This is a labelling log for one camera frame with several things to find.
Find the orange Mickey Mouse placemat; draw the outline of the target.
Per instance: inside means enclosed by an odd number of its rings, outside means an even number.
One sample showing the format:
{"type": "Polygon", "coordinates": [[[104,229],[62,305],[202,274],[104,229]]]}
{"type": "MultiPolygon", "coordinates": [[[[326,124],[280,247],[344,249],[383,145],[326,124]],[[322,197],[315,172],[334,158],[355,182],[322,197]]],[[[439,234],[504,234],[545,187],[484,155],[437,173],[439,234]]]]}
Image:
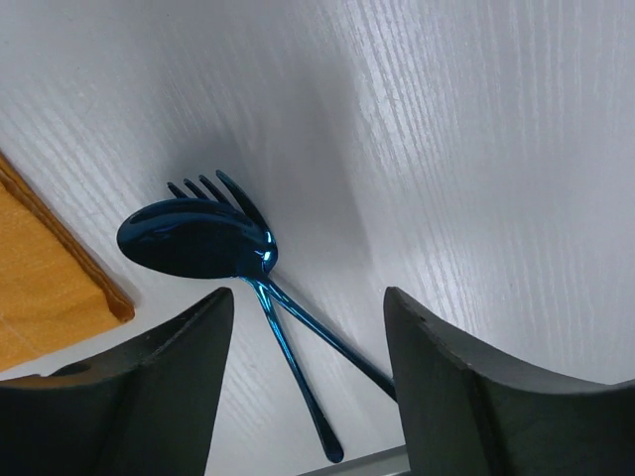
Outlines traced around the orange Mickey Mouse placemat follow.
{"type": "Polygon", "coordinates": [[[7,159],[1,161],[1,368],[132,320],[135,306],[7,159]]]}

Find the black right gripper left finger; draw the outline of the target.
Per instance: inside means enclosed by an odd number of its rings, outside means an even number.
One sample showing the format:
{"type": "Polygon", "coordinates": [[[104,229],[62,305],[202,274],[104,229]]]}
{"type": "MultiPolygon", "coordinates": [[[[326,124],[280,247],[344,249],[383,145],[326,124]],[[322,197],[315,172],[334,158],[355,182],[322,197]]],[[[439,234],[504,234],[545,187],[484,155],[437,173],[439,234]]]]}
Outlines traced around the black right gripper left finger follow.
{"type": "Polygon", "coordinates": [[[219,288],[50,376],[2,381],[2,474],[203,474],[233,317],[219,288]]]}

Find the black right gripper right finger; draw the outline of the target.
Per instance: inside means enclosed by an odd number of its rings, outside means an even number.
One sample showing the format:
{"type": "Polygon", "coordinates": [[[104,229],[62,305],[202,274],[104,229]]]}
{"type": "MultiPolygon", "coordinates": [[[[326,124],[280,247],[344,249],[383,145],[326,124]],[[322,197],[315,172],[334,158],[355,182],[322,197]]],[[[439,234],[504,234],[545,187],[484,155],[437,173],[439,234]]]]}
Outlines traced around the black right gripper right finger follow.
{"type": "Polygon", "coordinates": [[[533,365],[396,287],[383,313],[412,474],[633,474],[632,381],[533,365]]]}

